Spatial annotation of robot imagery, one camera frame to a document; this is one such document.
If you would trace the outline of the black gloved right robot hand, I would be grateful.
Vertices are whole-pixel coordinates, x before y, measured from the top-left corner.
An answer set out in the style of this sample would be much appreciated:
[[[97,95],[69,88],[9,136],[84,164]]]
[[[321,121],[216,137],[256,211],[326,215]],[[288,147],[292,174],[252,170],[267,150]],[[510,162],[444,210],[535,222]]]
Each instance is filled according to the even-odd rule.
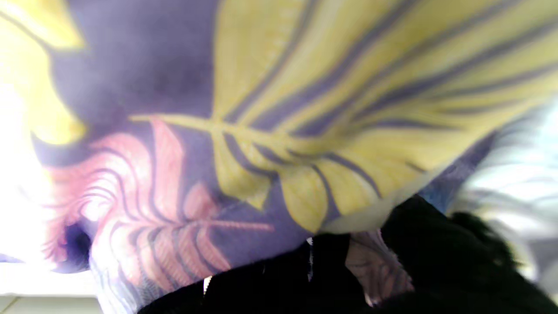
[[[479,218],[446,217],[419,195],[381,228],[396,269],[375,263],[384,298],[365,302],[345,265],[350,235],[218,274],[166,294],[140,314],[555,314],[557,305],[516,269],[510,249]]]

